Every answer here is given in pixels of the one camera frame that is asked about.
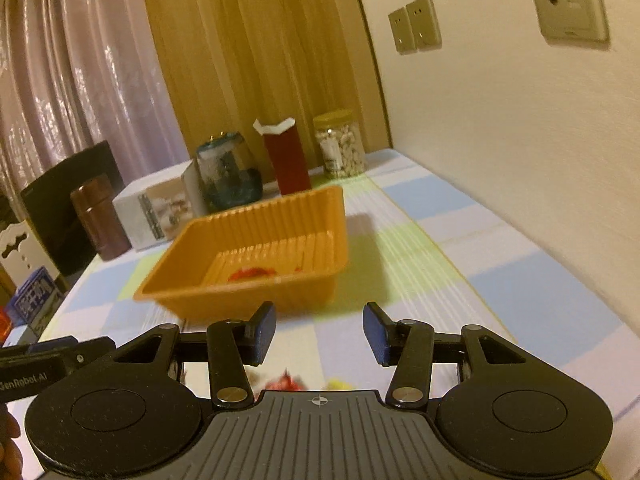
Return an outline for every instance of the human hand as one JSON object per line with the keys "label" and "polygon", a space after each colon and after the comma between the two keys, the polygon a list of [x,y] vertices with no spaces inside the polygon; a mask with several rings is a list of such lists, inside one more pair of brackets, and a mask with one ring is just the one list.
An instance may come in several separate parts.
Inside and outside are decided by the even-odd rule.
{"label": "human hand", "polygon": [[5,440],[0,444],[0,461],[2,463],[0,480],[20,480],[22,477],[22,453],[13,441],[14,438],[20,436],[20,425],[11,413],[3,411],[4,413],[0,413],[0,416],[6,418],[4,422],[6,434]]}

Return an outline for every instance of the white box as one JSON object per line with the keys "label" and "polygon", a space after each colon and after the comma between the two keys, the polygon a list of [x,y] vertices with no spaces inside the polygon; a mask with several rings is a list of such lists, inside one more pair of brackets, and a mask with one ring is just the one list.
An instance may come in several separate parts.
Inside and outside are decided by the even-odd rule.
{"label": "white box", "polygon": [[113,206],[136,250],[173,240],[191,219],[209,214],[192,160],[134,180]]}

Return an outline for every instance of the glass jar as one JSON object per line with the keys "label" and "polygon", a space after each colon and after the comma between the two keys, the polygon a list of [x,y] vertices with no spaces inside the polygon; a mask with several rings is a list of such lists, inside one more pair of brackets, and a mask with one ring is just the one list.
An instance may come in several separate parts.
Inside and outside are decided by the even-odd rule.
{"label": "glass jar", "polygon": [[262,176],[238,132],[222,132],[196,149],[198,170],[210,209],[224,211],[262,198]]}
{"label": "glass jar", "polygon": [[314,128],[324,158],[325,174],[343,178],[364,172],[364,147],[353,110],[344,108],[314,117]]}

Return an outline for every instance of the finger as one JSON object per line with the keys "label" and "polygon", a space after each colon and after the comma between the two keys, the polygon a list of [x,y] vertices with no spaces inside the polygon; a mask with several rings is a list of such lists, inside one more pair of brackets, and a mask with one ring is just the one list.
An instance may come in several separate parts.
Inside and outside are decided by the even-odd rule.
{"label": "finger", "polygon": [[22,453],[13,440],[4,444],[4,468],[7,473],[18,475],[22,473]]}
{"label": "finger", "polygon": [[15,475],[4,469],[4,472],[2,473],[2,480],[22,480],[22,475]]}
{"label": "finger", "polygon": [[18,438],[22,433],[20,431],[20,424],[15,420],[15,417],[11,413],[7,413],[6,433],[10,438]]}

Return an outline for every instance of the jar of peanuts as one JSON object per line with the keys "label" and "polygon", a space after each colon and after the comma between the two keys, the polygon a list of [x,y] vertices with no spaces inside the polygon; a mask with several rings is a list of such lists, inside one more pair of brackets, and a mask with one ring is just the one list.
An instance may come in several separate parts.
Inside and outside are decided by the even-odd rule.
{"label": "jar of peanuts", "polygon": [[325,174],[343,178],[364,172],[364,148],[353,110],[345,108],[314,117],[314,128]]}

